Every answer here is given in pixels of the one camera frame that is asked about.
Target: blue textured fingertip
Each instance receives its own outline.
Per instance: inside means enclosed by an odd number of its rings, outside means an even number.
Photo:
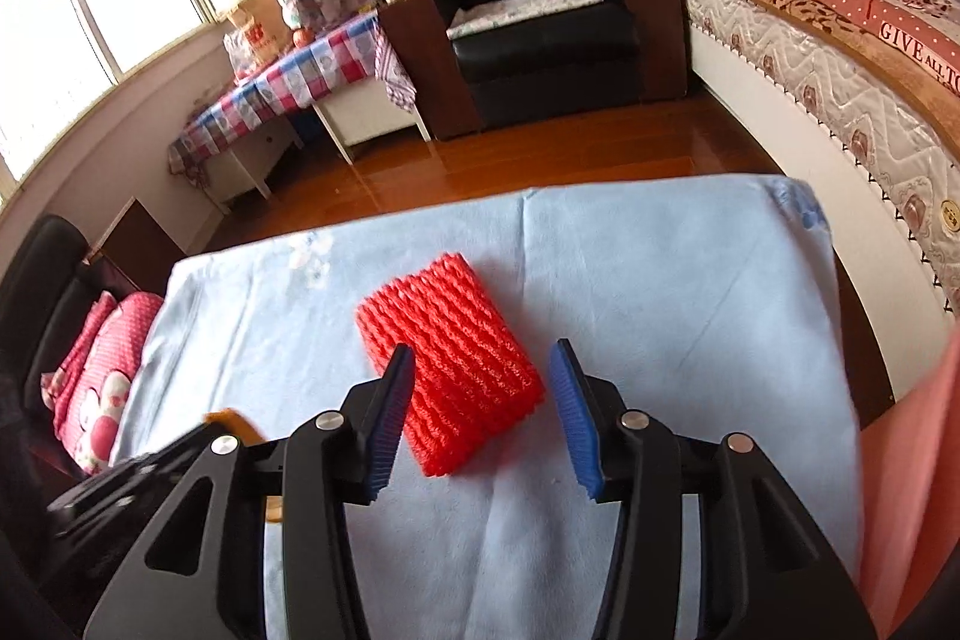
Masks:
[[[402,350],[397,378],[380,410],[373,434],[367,441],[366,487],[371,500],[376,499],[381,488],[390,482],[390,472],[397,459],[397,448],[400,448],[403,421],[406,420],[410,397],[414,392],[414,352],[408,347],[403,347]]]
[[[587,410],[577,372],[558,344],[550,349],[549,380],[577,482],[587,490],[590,499],[596,499],[603,488],[600,437]]]

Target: red knitted fabric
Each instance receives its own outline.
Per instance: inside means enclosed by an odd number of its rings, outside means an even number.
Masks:
[[[544,398],[534,366],[459,253],[376,290],[356,321],[377,372],[397,343],[414,349],[403,432],[428,477],[456,470]]]

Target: checkered tablecloth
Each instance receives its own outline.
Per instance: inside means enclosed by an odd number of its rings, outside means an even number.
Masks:
[[[413,111],[416,89],[380,27],[376,12],[358,15],[295,49],[190,121],[168,150],[170,172],[198,178],[200,164],[258,125],[306,109],[340,87],[376,77],[392,102]]]

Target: wooden floor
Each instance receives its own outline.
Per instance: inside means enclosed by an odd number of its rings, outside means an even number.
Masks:
[[[407,129],[357,150],[349,167],[332,143],[293,151],[272,175],[274,197],[247,194],[209,250],[315,226],[531,186],[778,172],[707,92],[683,101],[604,110],[424,143]],[[851,394],[866,425],[893,404],[880,349],[838,264]]]

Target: silver screw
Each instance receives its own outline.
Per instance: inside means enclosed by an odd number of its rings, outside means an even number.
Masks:
[[[635,432],[646,429],[650,426],[650,416],[647,413],[640,413],[640,410],[627,410],[620,417],[620,423],[627,429],[633,429]]]
[[[210,445],[210,450],[217,456],[227,456],[227,453],[233,453],[237,449],[237,438],[232,434],[223,434],[217,437]]]
[[[318,429],[333,432],[344,425],[344,416],[337,413],[337,410],[328,410],[326,413],[320,413],[315,423]]]
[[[727,447],[730,448],[733,453],[750,453],[750,451],[754,450],[754,441],[750,439],[750,437],[747,437],[746,434],[737,432],[727,437]]]

